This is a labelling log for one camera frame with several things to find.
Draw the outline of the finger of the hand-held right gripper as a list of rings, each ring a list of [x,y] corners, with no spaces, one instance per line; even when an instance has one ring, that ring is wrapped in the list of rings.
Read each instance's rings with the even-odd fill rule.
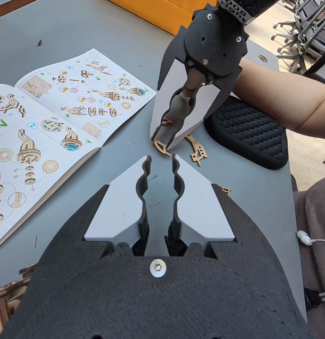
[[[193,96],[194,104],[182,118],[182,126],[173,134],[173,138],[167,144],[167,147],[175,147],[183,138],[200,125],[213,101],[219,94],[220,89],[213,84],[201,86],[197,93]]]
[[[170,110],[171,101],[177,92],[182,91],[187,81],[185,64],[174,59],[163,84],[157,91],[153,109],[150,140],[153,140],[162,125],[163,117]]]

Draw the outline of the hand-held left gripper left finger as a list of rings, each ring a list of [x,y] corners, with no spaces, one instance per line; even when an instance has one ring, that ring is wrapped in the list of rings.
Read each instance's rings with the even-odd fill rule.
[[[145,251],[149,226],[143,194],[151,161],[149,155],[142,157],[109,184],[84,235],[86,241],[125,242],[135,251]]]

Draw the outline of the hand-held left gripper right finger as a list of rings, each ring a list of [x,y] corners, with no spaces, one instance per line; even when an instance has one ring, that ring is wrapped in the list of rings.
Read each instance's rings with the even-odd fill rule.
[[[173,219],[168,230],[168,249],[187,249],[197,243],[235,245],[235,235],[215,193],[217,185],[205,178],[179,155],[172,155]]]

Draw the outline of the long wooden strip part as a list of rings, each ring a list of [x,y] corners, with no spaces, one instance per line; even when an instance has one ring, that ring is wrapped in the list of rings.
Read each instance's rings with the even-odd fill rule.
[[[194,153],[191,154],[191,158],[193,162],[197,162],[198,166],[201,166],[201,159],[207,158],[207,154],[203,148],[203,146],[190,134],[186,135],[186,139],[192,144]]]

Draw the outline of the person's right forearm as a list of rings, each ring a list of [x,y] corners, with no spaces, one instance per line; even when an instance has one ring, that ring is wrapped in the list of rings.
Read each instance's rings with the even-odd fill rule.
[[[325,139],[325,84],[247,58],[233,93],[293,132]]]

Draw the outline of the wooden model assembly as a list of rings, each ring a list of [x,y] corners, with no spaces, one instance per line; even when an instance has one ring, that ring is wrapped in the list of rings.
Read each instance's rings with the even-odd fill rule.
[[[21,280],[0,287],[0,333],[18,308],[36,266],[37,264],[33,264],[21,269]]]

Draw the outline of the black wrist rest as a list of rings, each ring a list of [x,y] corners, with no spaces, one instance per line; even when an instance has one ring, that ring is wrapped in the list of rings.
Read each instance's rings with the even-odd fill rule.
[[[229,96],[204,126],[217,143],[261,167],[278,170],[288,162],[286,129],[239,98]]]

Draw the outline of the orange box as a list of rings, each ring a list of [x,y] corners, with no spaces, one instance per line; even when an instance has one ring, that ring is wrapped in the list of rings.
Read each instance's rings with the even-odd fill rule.
[[[176,35],[180,26],[188,27],[195,10],[207,3],[216,5],[216,0],[111,0],[115,5]]]

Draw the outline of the grey office chair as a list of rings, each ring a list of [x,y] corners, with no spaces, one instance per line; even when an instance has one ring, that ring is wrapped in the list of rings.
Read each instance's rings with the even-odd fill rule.
[[[325,1],[297,1],[294,18],[299,55],[318,58],[325,54]]]
[[[275,40],[277,36],[284,37],[284,45],[277,50],[277,58],[282,60],[290,60],[290,73],[303,74],[307,70],[305,57],[317,60],[321,57],[318,51],[314,34],[317,31],[317,20],[296,19],[295,22],[279,22],[273,26],[273,29],[283,26],[291,26],[291,31],[286,33],[277,33],[271,37]]]

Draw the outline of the instruction booklet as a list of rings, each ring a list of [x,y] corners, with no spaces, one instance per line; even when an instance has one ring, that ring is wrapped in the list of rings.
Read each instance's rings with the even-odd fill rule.
[[[0,84],[0,245],[155,95],[96,49]]]

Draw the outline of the marker sign board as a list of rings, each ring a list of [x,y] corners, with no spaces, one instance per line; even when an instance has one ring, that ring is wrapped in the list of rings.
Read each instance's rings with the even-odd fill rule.
[[[303,74],[303,76],[325,84],[325,53]]]

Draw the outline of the person's grey clothes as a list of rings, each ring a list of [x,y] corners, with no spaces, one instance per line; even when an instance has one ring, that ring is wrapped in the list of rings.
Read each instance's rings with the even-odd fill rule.
[[[325,239],[325,178],[302,192],[293,192],[297,231],[312,239]],[[304,287],[325,292],[325,242],[306,246],[299,240]],[[325,303],[307,313],[316,338],[325,338]]]

